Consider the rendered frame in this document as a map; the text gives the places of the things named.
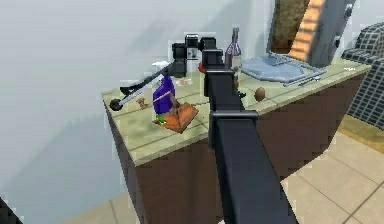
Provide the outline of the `brown counter with tiled top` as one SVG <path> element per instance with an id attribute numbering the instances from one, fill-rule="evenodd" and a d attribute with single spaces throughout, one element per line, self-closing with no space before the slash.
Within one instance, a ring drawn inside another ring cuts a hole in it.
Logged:
<path id="1" fill-rule="evenodd" d="M 317 82 L 303 87 L 239 78 L 243 104 L 260 118 L 257 131 L 274 170 L 286 178 L 330 144 L 369 66 L 336 58 Z M 106 112 L 137 220 L 128 224 L 216 224 L 222 216 L 214 154 L 208 148 L 209 104 L 204 76 L 176 88 L 198 110 L 183 133 L 153 123 L 153 109 L 135 100 Z M 257 102 L 255 91 L 265 98 Z"/>

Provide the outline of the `dark glass wine bottle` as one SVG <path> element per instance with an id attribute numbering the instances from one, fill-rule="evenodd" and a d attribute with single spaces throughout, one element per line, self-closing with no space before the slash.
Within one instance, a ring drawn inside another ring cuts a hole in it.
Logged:
<path id="1" fill-rule="evenodd" d="M 232 30 L 232 40 L 230 45 L 227 47 L 225 51 L 225 65 L 228 69 L 232 69 L 234 71 L 234 83 L 235 86 L 238 87 L 238 77 L 241 73 L 241 49 L 238 43 L 239 37 L 239 28 L 234 27 Z"/>

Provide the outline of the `grey fridge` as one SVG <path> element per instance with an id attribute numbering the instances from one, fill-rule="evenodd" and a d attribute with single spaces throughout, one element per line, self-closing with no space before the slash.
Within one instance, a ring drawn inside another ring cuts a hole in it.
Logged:
<path id="1" fill-rule="evenodd" d="M 307 62 L 318 68 L 331 64 L 356 0 L 325 0 Z"/>

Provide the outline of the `grey blue sink basin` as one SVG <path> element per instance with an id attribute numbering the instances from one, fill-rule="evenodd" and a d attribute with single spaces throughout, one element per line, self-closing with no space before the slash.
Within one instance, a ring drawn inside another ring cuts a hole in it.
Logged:
<path id="1" fill-rule="evenodd" d="M 326 72 L 326 68 L 316 68 L 288 54 L 269 52 L 267 56 L 242 61 L 241 71 L 260 81 L 279 82 L 289 86 Z"/>

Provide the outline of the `brown room door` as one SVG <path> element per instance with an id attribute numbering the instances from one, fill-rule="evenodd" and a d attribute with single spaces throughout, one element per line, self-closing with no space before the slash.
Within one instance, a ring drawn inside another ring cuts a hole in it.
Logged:
<path id="1" fill-rule="evenodd" d="M 272 45 L 275 53 L 288 53 L 307 9 L 309 0 L 275 0 Z"/>

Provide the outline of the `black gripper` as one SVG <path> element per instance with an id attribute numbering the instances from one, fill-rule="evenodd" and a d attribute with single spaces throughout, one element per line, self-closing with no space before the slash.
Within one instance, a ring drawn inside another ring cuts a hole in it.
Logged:
<path id="1" fill-rule="evenodd" d="M 113 111 L 120 111 L 123 106 L 139 96 L 147 88 L 157 87 L 160 82 L 160 75 L 166 75 L 172 68 L 173 75 L 176 78 L 182 78 L 187 73 L 187 51 L 184 43 L 173 43 L 172 53 L 174 62 L 172 63 L 153 63 L 153 73 L 145 75 L 139 81 L 134 81 L 129 86 L 122 86 L 120 92 L 124 94 L 124 97 L 119 99 L 112 99 L 109 103 L 109 107 Z"/>

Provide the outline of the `purple spray bottle white head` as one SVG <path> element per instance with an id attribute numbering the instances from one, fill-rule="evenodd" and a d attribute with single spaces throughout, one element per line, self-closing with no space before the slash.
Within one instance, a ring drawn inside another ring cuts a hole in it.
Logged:
<path id="1" fill-rule="evenodd" d="M 161 79 L 160 86 L 153 93 L 153 107 L 157 115 L 167 113 L 172 109 L 170 94 L 175 94 L 171 77 L 161 74 L 159 78 Z"/>

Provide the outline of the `brown egg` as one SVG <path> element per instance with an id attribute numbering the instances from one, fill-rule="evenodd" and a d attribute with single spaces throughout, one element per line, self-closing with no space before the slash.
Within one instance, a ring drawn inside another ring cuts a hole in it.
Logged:
<path id="1" fill-rule="evenodd" d="M 259 87 L 256 91 L 255 91 L 255 94 L 254 94 L 254 98 L 257 102 L 261 102 L 264 98 L 265 98 L 265 95 L 266 95 L 266 91 L 263 87 Z"/>

